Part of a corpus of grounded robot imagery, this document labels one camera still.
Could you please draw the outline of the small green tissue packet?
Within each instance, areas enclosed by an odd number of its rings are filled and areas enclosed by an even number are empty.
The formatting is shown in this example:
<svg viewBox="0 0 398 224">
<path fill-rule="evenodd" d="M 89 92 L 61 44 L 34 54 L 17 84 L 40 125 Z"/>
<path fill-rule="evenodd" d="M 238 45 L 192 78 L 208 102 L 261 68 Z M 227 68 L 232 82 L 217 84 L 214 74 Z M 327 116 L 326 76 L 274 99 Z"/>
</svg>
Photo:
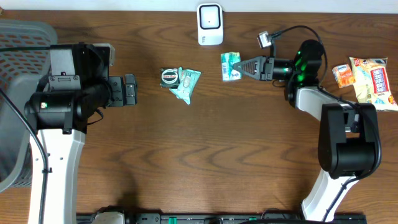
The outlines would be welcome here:
<svg viewBox="0 0 398 224">
<path fill-rule="evenodd" d="M 233 65 L 240 62 L 239 52 L 227 52 L 221 54 L 222 80 L 230 82 L 242 79 L 242 74 L 233 68 Z"/>
</svg>

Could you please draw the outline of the round black red tin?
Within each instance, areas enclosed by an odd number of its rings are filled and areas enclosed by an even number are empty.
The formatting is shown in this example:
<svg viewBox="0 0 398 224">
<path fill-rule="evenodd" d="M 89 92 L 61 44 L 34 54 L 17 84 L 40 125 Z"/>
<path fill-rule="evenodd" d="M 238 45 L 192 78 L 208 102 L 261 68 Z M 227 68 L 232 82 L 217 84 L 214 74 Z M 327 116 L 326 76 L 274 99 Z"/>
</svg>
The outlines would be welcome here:
<svg viewBox="0 0 398 224">
<path fill-rule="evenodd" d="M 177 68 L 160 69 L 160 86 L 162 88 L 177 88 L 180 84 L 180 76 Z"/>
</svg>

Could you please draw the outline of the green tissue pack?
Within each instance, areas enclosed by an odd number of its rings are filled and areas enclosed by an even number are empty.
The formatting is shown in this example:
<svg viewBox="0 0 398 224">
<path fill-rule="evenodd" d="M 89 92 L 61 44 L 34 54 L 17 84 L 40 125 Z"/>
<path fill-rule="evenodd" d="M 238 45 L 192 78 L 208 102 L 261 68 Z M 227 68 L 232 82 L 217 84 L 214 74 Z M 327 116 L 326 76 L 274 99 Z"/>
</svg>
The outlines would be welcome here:
<svg viewBox="0 0 398 224">
<path fill-rule="evenodd" d="M 195 85 L 201 76 L 201 72 L 191 69 L 178 68 L 178 74 L 180 78 L 180 84 L 177 88 L 170 89 L 170 91 L 178 98 L 191 104 L 191 97 Z"/>
</svg>

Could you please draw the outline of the small orange box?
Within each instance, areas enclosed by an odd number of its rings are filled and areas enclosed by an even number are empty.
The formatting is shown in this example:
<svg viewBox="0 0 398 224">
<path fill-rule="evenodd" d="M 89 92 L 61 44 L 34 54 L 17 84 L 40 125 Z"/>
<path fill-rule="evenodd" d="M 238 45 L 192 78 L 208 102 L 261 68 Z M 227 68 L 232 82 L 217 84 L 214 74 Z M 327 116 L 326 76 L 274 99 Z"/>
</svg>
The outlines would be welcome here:
<svg viewBox="0 0 398 224">
<path fill-rule="evenodd" d="M 334 78 L 339 88 L 351 86 L 355 83 L 355 77 L 348 64 L 338 65 L 332 69 Z"/>
</svg>

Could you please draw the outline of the yellow wet wipes pack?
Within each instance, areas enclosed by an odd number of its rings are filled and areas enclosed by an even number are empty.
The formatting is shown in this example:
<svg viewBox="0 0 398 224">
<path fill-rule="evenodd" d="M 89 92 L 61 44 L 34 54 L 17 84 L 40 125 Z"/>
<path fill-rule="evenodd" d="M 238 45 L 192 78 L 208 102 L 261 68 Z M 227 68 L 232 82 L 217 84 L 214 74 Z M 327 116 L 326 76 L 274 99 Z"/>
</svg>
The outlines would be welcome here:
<svg viewBox="0 0 398 224">
<path fill-rule="evenodd" d="M 357 101 L 371 103 L 378 111 L 397 111 L 386 72 L 387 57 L 349 59 L 355 78 L 353 86 Z"/>
</svg>

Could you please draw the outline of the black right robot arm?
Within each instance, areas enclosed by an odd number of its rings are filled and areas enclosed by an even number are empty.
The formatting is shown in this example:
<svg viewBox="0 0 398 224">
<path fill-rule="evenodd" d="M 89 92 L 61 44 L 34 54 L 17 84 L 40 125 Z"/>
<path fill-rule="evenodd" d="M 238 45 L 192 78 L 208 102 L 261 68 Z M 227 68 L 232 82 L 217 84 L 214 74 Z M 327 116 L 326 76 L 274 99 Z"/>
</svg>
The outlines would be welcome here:
<svg viewBox="0 0 398 224">
<path fill-rule="evenodd" d="M 332 222 L 348 190 L 373 174 L 381 163 L 377 112 L 370 103 L 352 103 L 318 85 L 323 44 L 304 41 L 292 60 L 258 56 L 233 64 L 234 70 L 259 81 L 283 81 L 286 101 L 320 122 L 320 173 L 301 203 L 304 220 Z"/>
</svg>

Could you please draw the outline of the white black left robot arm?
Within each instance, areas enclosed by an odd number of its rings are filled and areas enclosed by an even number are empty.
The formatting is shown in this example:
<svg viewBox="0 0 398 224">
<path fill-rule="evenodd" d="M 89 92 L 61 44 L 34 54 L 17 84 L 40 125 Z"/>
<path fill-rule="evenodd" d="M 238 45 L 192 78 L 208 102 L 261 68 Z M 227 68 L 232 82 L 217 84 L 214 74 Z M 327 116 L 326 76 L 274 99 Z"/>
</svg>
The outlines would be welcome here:
<svg viewBox="0 0 398 224">
<path fill-rule="evenodd" d="M 88 119 L 100 108 L 137 103 L 137 81 L 101 77 L 80 89 L 34 93 L 25 105 L 30 137 L 33 180 L 29 223 L 76 223 L 78 167 Z"/>
</svg>

